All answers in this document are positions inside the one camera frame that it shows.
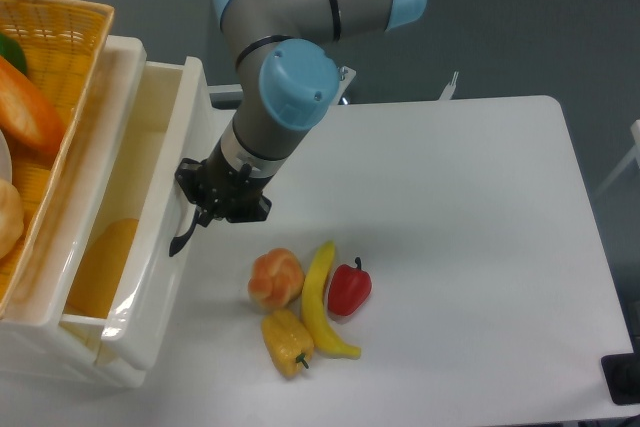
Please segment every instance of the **orange basket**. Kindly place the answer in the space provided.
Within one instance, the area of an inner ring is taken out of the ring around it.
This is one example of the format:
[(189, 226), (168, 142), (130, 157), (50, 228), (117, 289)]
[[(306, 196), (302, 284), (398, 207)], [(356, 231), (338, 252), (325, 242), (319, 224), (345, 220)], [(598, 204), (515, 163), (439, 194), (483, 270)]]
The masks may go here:
[(25, 232), (13, 250), (0, 259), (0, 318), (29, 262), (113, 15), (113, 7), (79, 0), (0, 0), (0, 31), (18, 41), (27, 58), (29, 79), (53, 102), (67, 126), (55, 159), (6, 135), (13, 184), (24, 205)]

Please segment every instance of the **green pepper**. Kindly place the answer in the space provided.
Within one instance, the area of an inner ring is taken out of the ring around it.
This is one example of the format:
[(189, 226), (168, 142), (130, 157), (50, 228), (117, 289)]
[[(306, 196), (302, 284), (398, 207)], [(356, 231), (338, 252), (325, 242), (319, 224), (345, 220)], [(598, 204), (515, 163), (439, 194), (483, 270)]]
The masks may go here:
[(0, 32), (0, 57), (7, 59), (24, 76), (27, 75), (27, 59), (20, 44), (2, 32)]

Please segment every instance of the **white table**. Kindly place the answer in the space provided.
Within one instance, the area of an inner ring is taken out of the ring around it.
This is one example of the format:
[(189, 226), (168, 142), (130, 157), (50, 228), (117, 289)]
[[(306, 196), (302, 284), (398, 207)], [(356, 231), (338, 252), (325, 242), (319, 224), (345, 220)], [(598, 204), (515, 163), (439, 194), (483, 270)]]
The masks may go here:
[[(230, 117), (220, 114), (219, 131)], [(333, 107), (267, 190), (265, 224), (199, 229), (158, 365), (134, 391), (0, 377), (7, 426), (480, 426), (622, 417), (631, 351), (560, 107), (519, 98)], [(362, 257), (369, 301), (284, 381), (247, 300), (253, 259)]]

